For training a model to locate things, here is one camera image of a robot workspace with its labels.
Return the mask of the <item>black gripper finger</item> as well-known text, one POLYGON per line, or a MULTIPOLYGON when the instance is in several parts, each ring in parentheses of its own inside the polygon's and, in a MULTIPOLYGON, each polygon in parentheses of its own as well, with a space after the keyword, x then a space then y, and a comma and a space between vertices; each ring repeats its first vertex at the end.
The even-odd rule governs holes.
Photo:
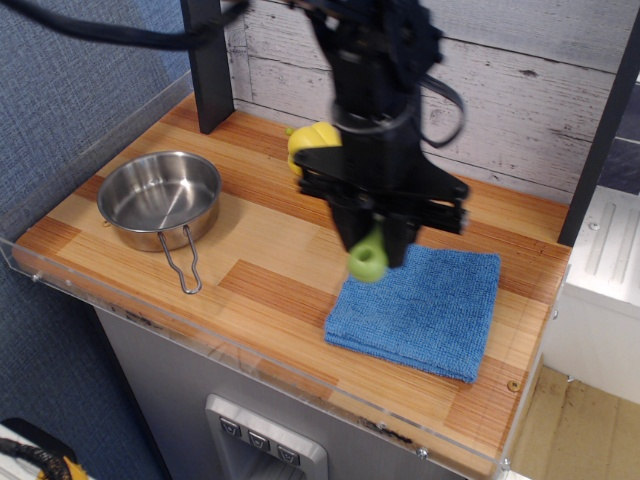
POLYGON ((334 197, 328 204, 344 249, 349 251, 372 229, 373 201, 369 197, 334 197))
POLYGON ((389 215, 382 222, 384 249, 390 268, 403 265, 408 247, 415 242, 419 226, 406 216, 389 215))

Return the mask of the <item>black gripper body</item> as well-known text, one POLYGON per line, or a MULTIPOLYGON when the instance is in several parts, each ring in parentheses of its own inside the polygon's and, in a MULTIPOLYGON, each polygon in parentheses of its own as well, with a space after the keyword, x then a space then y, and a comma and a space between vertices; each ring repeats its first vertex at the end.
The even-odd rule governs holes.
POLYGON ((357 135, 339 132, 342 145, 299 151, 301 192, 327 201, 369 197, 373 224, 377 215, 406 216, 420 227, 451 233, 466 227, 463 203, 469 187, 423 155, 419 137, 399 134, 357 135))

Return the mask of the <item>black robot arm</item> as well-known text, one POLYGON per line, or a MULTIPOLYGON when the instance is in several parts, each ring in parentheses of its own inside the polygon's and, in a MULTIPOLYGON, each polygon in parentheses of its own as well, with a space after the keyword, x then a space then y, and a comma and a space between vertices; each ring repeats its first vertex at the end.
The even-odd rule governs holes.
MULTIPOLYGON (((200 123, 217 125, 214 111, 229 102, 217 87, 212 59, 223 56, 224 28, 247 9, 244 1, 185 1, 184 28, 161 33, 64 16, 30 1, 8 8, 59 34, 85 41, 185 51, 194 70, 200 123)), ((329 63, 335 99, 336 147, 294 154, 303 194, 325 200, 345 249, 358 264, 383 259, 402 265, 422 227, 460 233, 468 186, 423 154, 423 89, 459 103, 459 95, 429 75, 440 62, 441 32, 417 1, 303 1, 329 63)))

